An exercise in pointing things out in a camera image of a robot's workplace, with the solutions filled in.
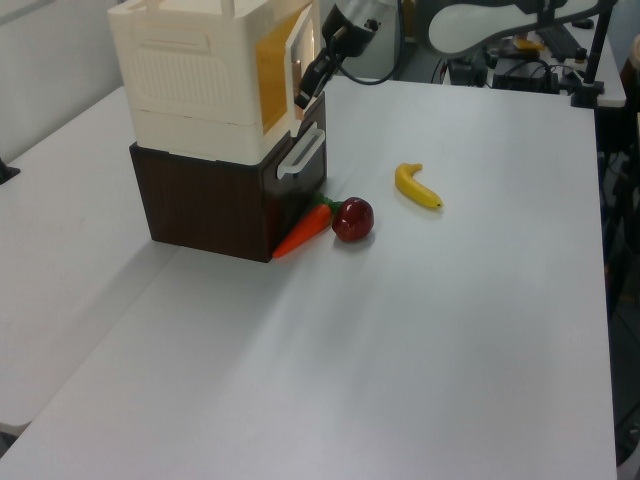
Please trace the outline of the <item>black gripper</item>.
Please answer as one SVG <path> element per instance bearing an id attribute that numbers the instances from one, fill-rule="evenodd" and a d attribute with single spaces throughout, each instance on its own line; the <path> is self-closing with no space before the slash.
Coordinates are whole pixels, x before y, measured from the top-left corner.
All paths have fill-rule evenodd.
<path id="1" fill-rule="evenodd" d="M 323 90 L 325 75 L 333 73 L 329 53 L 337 58 L 359 57 L 375 34 L 376 18 L 371 10 L 356 4 L 334 4 L 322 25 L 326 48 L 303 75 L 294 98 L 295 105 L 306 109 Z"/>

